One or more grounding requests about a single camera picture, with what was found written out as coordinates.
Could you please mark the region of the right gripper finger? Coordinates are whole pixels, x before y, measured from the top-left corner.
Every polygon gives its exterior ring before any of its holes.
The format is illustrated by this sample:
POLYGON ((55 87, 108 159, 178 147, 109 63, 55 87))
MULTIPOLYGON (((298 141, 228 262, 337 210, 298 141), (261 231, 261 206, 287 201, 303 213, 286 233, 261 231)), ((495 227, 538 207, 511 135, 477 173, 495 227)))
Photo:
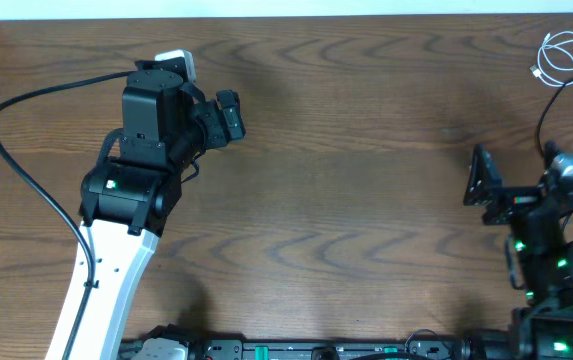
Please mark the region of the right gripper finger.
POLYGON ((553 160, 561 153, 559 146, 552 140, 547 141, 543 148, 544 166, 550 168, 553 160))
POLYGON ((488 206, 498 202, 503 179, 489 151, 477 144, 472 153, 464 206, 488 206))

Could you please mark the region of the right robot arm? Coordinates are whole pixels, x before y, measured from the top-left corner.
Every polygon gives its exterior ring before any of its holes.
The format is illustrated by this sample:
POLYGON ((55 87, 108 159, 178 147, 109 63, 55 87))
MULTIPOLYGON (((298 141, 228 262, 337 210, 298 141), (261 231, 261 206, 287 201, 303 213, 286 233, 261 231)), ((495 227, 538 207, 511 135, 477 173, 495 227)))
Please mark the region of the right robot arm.
POLYGON ((486 225, 507 225, 509 279, 526 295, 505 331, 473 330, 457 359, 573 359, 573 240, 561 219, 573 212, 573 153, 545 146, 545 171, 534 186, 506 187, 491 154, 475 146, 466 206, 482 206, 486 225))

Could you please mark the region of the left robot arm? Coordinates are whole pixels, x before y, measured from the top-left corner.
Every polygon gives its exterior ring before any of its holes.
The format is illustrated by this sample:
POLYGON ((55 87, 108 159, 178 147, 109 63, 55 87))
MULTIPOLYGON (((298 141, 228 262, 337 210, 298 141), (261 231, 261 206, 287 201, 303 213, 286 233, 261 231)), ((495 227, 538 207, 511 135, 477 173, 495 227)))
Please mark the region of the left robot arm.
POLYGON ((130 74, 122 115, 119 156, 103 152, 81 183, 79 230, 90 250, 77 252, 50 359, 116 358, 138 283, 182 195, 183 172, 245 135, 236 92, 208 100, 190 76, 170 71, 130 74))

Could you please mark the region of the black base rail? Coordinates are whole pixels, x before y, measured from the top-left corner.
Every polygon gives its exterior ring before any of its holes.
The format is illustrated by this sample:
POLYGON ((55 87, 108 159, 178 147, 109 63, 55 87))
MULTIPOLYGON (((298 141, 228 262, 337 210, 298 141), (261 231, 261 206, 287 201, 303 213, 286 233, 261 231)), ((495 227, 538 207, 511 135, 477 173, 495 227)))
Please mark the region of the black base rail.
POLYGON ((380 359, 508 360, 508 335, 473 330, 461 337, 419 329, 397 339, 249 339, 240 333, 193 332, 176 325, 158 326, 140 339, 124 340, 118 359, 380 359))

